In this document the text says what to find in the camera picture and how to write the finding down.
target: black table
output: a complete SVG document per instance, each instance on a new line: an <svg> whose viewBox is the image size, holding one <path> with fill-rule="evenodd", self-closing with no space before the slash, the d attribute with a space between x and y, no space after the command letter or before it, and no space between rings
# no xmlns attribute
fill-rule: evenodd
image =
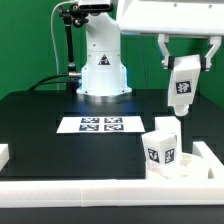
<svg viewBox="0 0 224 224"><path fill-rule="evenodd" d="M130 99L96 104L65 91L14 92L0 101L0 142L9 144L3 180L142 179L141 133L56 134L64 116L174 116L166 90L135 90ZM205 141L224 161L224 111L199 93L182 123L184 152ZM223 223L224 206L0 209L3 223Z"/></svg>

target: white cube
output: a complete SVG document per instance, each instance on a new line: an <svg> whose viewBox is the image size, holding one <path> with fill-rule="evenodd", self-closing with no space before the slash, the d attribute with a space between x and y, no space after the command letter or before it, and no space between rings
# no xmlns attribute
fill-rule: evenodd
<svg viewBox="0 0 224 224"><path fill-rule="evenodd" d="M149 169L169 166L176 161L176 136L162 131L142 135Z"/></svg>

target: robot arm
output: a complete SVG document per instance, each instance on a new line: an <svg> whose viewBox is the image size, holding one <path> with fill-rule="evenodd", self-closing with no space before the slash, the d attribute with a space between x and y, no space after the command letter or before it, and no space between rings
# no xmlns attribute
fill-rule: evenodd
<svg viewBox="0 0 224 224"><path fill-rule="evenodd" d="M81 72L82 84L77 89L81 99L111 102L131 92L127 86L126 68L121 63L120 31L116 21L108 15L113 10L112 2L79 0L74 1L69 10L62 10L61 16L69 17L69 24L65 23L68 42L72 42L68 25L69 29L71 24L76 28L85 25L86 29L87 62ZM72 44L68 44L70 52L72 48Z"/></svg>
<svg viewBox="0 0 224 224"><path fill-rule="evenodd" d="M224 0L120 0L117 22L124 34L157 34L164 56L163 66L171 69L168 106L184 116L192 104L200 71L209 71L211 59L224 35ZM166 44L170 36L209 38L212 45L204 58L199 55L175 58Z"/></svg>
<svg viewBox="0 0 224 224"><path fill-rule="evenodd" d="M174 108L177 116L184 116L188 113L189 104L193 103L197 88L199 74L201 71L209 71L211 59L221 46L221 37L210 37L212 46L204 58L199 55L175 58L170 56L166 44L169 42L169 35L159 34L158 44L164 56L164 69L171 69L171 78L168 90L168 106Z"/></svg>

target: white block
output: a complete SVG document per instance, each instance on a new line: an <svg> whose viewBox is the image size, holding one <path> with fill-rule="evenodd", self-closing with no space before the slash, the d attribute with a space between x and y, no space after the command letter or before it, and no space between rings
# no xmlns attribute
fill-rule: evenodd
<svg viewBox="0 0 224 224"><path fill-rule="evenodd" d="M0 144L0 171L9 160L8 144Z"/></svg>
<svg viewBox="0 0 224 224"><path fill-rule="evenodd" d="M143 134L142 141L149 170L163 175L163 171L175 165L175 135L162 131L153 131Z"/></svg>
<svg viewBox="0 0 224 224"><path fill-rule="evenodd" d="M177 147L176 147L176 160L182 159L182 140L181 140L181 123L174 117L156 117L155 118L155 129L165 131L170 134L177 136Z"/></svg>
<svg viewBox="0 0 224 224"><path fill-rule="evenodd" d="M117 181L84 181L82 206L117 206Z"/></svg>
<svg viewBox="0 0 224 224"><path fill-rule="evenodd" d="M81 207L82 186L82 181L0 182L0 207Z"/></svg>
<svg viewBox="0 0 224 224"><path fill-rule="evenodd" d="M209 178L224 179L224 166L205 142L193 142L193 154L204 158L210 165Z"/></svg>
<svg viewBox="0 0 224 224"><path fill-rule="evenodd" d="M168 90L168 106L173 106L177 116L188 113L192 104L201 71L199 55L175 58Z"/></svg>

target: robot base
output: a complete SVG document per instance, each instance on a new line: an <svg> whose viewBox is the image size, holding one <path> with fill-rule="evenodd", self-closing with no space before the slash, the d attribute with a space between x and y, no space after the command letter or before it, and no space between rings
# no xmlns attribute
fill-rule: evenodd
<svg viewBox="0 0 224 224"><path fill-rule="evenodd" d="M131 98L131 96L132 96L131 89L120 95L111 95L111 96L97 96L97 95L88 95L85 93L77 93L77 98L79 100L86 100L93 103L116 103L128 100Z"/></svg>

